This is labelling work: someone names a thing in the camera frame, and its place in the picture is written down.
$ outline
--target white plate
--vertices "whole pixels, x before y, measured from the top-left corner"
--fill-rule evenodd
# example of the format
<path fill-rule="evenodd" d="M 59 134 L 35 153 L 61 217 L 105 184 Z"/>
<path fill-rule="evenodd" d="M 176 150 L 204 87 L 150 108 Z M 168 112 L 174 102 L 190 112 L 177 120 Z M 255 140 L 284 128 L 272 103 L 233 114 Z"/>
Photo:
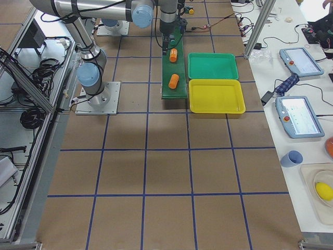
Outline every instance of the white plate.
<path fill-rule="evenodd" d="M 316 190 L 316 183 L 317 182 L 323 182 L 329 185 L 330 187 L 333 187 L 333 171 L 330 170 L 323 170 L 318 172 L 315 177 L 313 178 L 313 186 L 314 190 Z M 333 200 L 326 201 L 322 199 L 318 193 L 315 191 L 318 198 L 321 200 L 322 203 L 324 203 L 326 206 L 333 207 Z"/>

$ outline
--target tablet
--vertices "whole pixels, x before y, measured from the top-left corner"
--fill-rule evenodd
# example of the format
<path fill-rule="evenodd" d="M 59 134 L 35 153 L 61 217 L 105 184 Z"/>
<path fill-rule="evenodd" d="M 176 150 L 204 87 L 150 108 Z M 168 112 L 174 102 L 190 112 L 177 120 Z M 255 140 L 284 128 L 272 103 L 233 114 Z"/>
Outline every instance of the tablet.
<path fill-rule="evenodd" d="M 280 121 L 291 138 L 323 137 L 325 135 L 306 96 L 277 97 L 275 106 Z"/>
<path fill-rule="evenodd" d="M 323 69 L 304 47 L 280 49 L 280 57 L 288 69 L 299 77 L 324 74 Z"/>

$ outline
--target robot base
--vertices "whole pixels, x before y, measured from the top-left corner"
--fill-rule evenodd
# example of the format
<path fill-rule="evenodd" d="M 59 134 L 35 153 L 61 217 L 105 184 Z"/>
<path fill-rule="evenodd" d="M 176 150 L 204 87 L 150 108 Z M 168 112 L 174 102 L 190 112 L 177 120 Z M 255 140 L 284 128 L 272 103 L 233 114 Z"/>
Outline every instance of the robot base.
<path fill-rule="evenodd" d="M 98 27 L 97 36 L 127 36 L 129 34 L 130 23 L 127 21 L 122 21 L 122 23 L 120 29 L 108 30 L 104 26 Z"/>
<path fill-rule="evenodd" d="M 110 100 L 103 106 L 91 106 L 89 102 L 83 102 L 86 99 L 80 100 L 80 104 L 77 105 L 75 114 L 77 115 L 116 115 L 118 109 L 118 101 L 120 94 L 121 82 L 104 82 L 105 87 L 110 92 Z M 85 95 L 85 91 L 82 88 L 81 95 Z"/>

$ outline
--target plastic tray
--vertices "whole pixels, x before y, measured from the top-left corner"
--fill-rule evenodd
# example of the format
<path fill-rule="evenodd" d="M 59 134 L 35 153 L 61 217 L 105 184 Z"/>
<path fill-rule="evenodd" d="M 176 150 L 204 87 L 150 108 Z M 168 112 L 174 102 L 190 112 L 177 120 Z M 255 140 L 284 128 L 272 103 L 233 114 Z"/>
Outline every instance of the plastic tray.
<path fill-rule="evenodd" d="M 235 56 L 223 53 L 189 53 L 188 77 L 190 79 L 238 79 Z"/>
<path fill-rule="evenodd" d="M 245 112 L 240 82 L 233 79 L 193 79 L 189 82 L 190 109 L 194 113 Z"/>

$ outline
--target yellow object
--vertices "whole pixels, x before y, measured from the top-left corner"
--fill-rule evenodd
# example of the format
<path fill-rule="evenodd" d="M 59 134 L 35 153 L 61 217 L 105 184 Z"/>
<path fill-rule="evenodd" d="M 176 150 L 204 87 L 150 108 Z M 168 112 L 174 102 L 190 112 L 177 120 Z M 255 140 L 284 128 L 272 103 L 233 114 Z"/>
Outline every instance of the yellow object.
<path fill-rule="evenodd" d="M 242 114 L 245 103 L 240 82 L 234 79 L 192 79 L 189 103 L 194 113 Z"/>
<path fill-rule="evenodd" d="M 173 74 L 169 82 L 169 88 L 175 89 L 177 87 L 178 81 L 179 81 L 179 76 L 177 74 Z"/>
<path fill-rule="evenodd" d="M 177 54 L 178 54 L 178 51 L 176 48 L 171 49 L 170 58 L 169 58 L 170 62 L 175 63 L 177 61 Z"/>
<path fill-rule="evenodd" d="M 320 196 L 320 198 L 330 201 L 333 199 L 333 189 L 324 182 L 316 183 L 316 192 Z"/>

